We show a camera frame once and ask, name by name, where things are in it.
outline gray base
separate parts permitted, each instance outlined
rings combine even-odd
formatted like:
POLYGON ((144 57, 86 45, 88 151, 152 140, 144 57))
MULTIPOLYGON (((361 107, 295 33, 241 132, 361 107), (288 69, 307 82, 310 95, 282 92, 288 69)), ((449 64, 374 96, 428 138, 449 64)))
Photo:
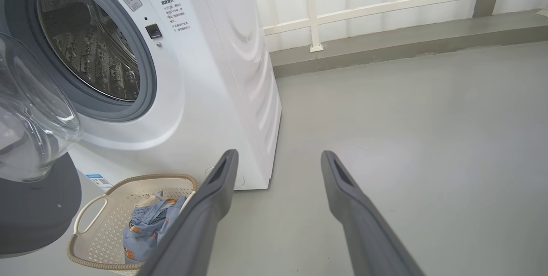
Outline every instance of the gray base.
POLYGON ((26 255, 55 242, 78 212, 82 189, 70 155, 61 156, 43 180, 0 178, 0 257, 26 255))
POLYGON ((548 18, 536 11, 429 24, 270 53, 276 78, 469 48, 548 40, 548 18))

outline stainless steel drum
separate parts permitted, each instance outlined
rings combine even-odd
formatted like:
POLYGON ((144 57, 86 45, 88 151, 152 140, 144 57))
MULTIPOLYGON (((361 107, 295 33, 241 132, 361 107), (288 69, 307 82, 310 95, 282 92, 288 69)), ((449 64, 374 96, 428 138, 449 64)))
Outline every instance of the stainless steel drum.
POLYGON ((133 102, 139 69, 114 21, 92 0, 38 0, 39 22, 66 67, 92 89, 133 102))

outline basket handle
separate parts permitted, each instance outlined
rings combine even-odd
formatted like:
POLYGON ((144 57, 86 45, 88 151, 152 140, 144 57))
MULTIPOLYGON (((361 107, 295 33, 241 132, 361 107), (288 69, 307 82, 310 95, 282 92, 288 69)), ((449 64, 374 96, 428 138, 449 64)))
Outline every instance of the basket handle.
POLYGON ((84 234, 86 232, 88 232, 88 230, 90 229, 90 227, 93 225, 93 223, 97 220, 97 218, 99 217, 99 215, 101 215, 101 213, 103 212, 106 204, 108 203, 108 200, 107 200, 107 195, 106 194, 102 194, 101 196, 98 196, 97 198, 95 198, 94 200, 88 202, 88 204, 86 204, 83 208, 82 208, 82 211, 80 211, 80 213, 78 213, 78 216, 76 216, 76 221, 74 221, 74 234, 76 235, 81 235, 81 234, 84 234), (88 208, 90 208, 90 206, 92 206, 92 204, 94 204, 95 202, 97 202, 98 200, 101 200, 101 199, 104 199, 104 204, 101 208, 101 210, 99 211, 99 213, 97 213, 97 215, 95 216, 95 218, 93 218, 92 222, 88 225, 88 227, 84 230, 84 231, 79 231, 78 228, 80 227, 80 221, 82 220, 82 216, 84 216, 84 214, 86 213, 86 211, 88 210, 88 208))

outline washing machine drum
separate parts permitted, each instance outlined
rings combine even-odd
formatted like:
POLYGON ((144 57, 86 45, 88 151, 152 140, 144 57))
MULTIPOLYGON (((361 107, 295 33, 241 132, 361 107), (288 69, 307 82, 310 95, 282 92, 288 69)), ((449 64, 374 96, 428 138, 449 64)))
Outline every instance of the washing machine drum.
POLYGON ((40 28, 78 79, 108 97, 133 102, 139 68, 126 38, 93 0, 37 0, 40 28))
POLYGON ((123 122, 152 105, 143 35, 118 0, 0 0, 0 32, 19 39, 80 114, 123 122))

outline clear plastic dome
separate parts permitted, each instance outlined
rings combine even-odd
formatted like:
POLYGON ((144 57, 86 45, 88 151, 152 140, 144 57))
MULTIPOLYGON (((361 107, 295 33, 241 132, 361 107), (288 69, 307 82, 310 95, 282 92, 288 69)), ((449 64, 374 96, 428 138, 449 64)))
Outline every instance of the clear plastic dome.
POLYGON ((81 135, 53 78, 21 42, 0 33, 0 178, 42 179, 81 135))

